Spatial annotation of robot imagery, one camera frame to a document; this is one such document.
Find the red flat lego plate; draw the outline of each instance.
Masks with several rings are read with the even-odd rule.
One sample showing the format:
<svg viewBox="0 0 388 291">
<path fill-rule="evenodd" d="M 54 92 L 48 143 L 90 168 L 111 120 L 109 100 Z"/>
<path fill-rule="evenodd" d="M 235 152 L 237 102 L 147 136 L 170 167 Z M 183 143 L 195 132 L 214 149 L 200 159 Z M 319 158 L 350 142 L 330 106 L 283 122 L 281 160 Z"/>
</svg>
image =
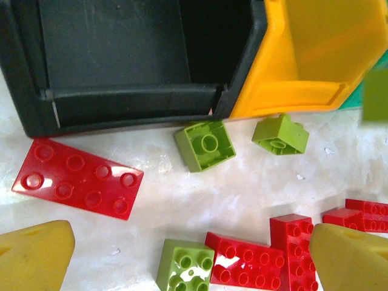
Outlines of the red flat lego plate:
<svg viewBox="0 0 388 291">
<path fill-rule="evenodd" d="M 210 282 L 214 284 L 277 290 L 283 252 L 254 242 L 208 232 L 205 245 L 215 251 Z"/>
<path fill-rule="evenodd" d="M 12 190 L 128 220 L 143 174 L 49 139 L 36 139 Z"/>
</svg>

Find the toy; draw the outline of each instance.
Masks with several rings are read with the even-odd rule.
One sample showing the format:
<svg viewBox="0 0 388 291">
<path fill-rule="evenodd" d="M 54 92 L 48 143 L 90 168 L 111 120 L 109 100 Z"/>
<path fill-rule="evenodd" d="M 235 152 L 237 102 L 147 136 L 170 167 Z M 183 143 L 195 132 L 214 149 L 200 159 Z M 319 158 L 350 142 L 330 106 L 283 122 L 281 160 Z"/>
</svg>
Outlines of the toy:
<svg viewBox="0 0 388 291">
<path fill-rule="evenodd" d="M 166 239 L 156 284 L 161 291 L 208 291 L 213 257 L 198 242 Z"/>
<path fill-rule="evenodd" d="M 205 245 L 215 251 L 211 283 L 277 290 L 283 251 L 208 232 Z"/>
<path fill-rule="evenodd" d="M 12 190 L 127 220 L 142 177 L 140 170 L 36 139 Z"/>
<path fill-rule="evenodd" d="M 335 209 L 323 215 L 322 222 L 336 224 L 362 232 L 365 231 L 363 213 L 360 210 L 346 208 Z"/>
<path fill-rule="evenodd" d="M 264 4 L 267 32 L 233 118 L 337 109 L 388 49 L 384 0 Z"/>
<path fill-rule="evenodd" d="M 317 224 L 310 252 L 324 290 L 387 290 L 386 238 L 333 224 Z"/>
<path fill-rule="evenodd" d="M 59 291 L 74 246 L 63 220 L 0 235 L 0 290 Z"/>
<path fill-rule="evenodd" d="M 388 69 L 365 76 L 363 122 L 388 122 Z"/>
<path fill-rule="evenodd" d="M 388 67 L 388 51 L 386 51 L 383 56 L 378 60 L 372 70 L 379 70 Z M 353 91 L 353 93 L 346 99 L 344 104 L 339 108 L 342 109 L 351 109 L 354 107 L 361 107 L 363 104 L 363 95 L 364 95 L 365 82 L 362 81 L 360 85 Z"/>
<path fill-rule="evenodd" d="M 308 139 L 309 133 L 302 124 L 280 114 L 258 122 L 252 141 L 275 155 L 293 155 L 305 152 Z"/>
<path fill-rule="evenodd" d="M 346 199 L 345 207 L 363 213 L 364 231 L 388 233 L 388 204 Z"/>
<path fill-rule="evenodd" d="M 270 218 L 271 247 L 284 252 L 280 291 L 317 291 L 315 266 L 309 252 L 313 231 L 309 217 L 289 214 Z"/>
<path fill-rule="evenodd" d="M 175 134 L 190 172 L 202 172 L 236 155 L 222 121 L 201 122 Z"/>
</svg>

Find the red lego slope brick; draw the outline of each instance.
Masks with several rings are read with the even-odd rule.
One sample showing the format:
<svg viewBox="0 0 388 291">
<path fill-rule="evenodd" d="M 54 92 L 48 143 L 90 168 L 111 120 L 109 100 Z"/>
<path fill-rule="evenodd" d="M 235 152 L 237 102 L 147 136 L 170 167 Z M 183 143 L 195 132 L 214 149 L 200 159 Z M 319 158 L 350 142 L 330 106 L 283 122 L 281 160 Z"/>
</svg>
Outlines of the red lego slope brick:
<svg viewBox="0 0 388 291">
<path fill-rule="evenodd" d="M 12 190 L 127 220 L 142 177 L 140 170 L 36 139 Z"/>
<path fill-rule="evenodd" d="M 210 282 L 227 286 L 277 290 L 283 251 L 208 232 L 205 245 L 215 251 Z"/>
<path fill-rule="evenodd" d="M 360 210 L 335 209 L 323 215 L 322 222 L 359 230 L 360 232 L 365 231 L 363 213 Z"/>
<path fill-rule="evenodd" d="M 388 204 L 346 199 L 345 207 L 362 211 L 366 232 L 388 233 Z"/>
<path fill-rule="evenodd" d="M 309 217 L 289 214 L 270 218 L 271 247 L 284 252 L 280 271 L 281 291 L 317 291 L 315 266 L 309 244 L 313 231 Z"/>
</svg>

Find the white marble surface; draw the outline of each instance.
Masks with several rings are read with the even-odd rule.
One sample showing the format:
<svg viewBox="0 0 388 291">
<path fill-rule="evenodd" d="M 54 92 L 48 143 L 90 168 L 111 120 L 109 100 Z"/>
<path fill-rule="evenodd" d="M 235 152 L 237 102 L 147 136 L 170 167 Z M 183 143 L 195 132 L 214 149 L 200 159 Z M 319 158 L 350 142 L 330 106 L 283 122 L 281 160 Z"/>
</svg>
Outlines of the white marble surface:
<svg viewBox="0 0 388 291">
<path fill-rule="evenodd" d="M 207 231 L 270 242 L 271 216 L 320 213 L 345 197 L 388 202 L 388 129 L 362 129 L 359 111 L 293 114 L 310 132 L 304 155 L 275 156 L 250 140 L 257 119 L 227 122 L 237 156 L 189 173 L 173 133 L 132 127 L 56 138 L 144 171 L 128 221 L 11 192 L 32 141 L 0 75 L 0 233 L 55 219 L 72 224 L 76 248 L 62 291 L 154 291 L 165 238 L 204 241 Z M 212 285 L 210 291 L 243 288 Z"/>
</svg>

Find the green lego brick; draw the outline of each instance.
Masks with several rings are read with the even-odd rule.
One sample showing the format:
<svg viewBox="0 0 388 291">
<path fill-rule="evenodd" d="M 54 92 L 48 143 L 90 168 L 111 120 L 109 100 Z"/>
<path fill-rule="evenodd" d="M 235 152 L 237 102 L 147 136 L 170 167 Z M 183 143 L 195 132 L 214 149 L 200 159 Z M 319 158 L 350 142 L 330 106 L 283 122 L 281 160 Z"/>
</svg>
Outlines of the green lego brick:
<svg viewBox="0 0 388 291">
<path fill-rule="evenodd" d="M 166 239 L 156 284 L 161 291 L 208 291 L 213 259 L 204 244 Z"/>
<path fill-rule="evenodd" d="M 363 122 L 388 122 L 388 69 L 365 76 Z"/>
<path fill-rule="evenodd" d="M 383 56 L 378 60 L 372 70 L 379 70 L 388 67 L 388 51 L 383 54 Z M 363 104 L 363 94 L 364 94 L 364 81 L 360 83 L 360 85 L 353 91 L 353 93 L 346 99 L 344 104 L 339 108 L 342 109 L 350 109 L 361 107 Z"/>
<path fill-rule="evenodd" d="M 309 133 L 300 123 L 292 122 L 287 114 L 268 117 L 256 125 L 252 141 L 275 155 L 304 153 Z"/>
<path fill-rule="evenodd" d="M 186 127 L 175 139 L 190 172 L 205 171 L 236 155 L 222 121 Z"/>
</svg>

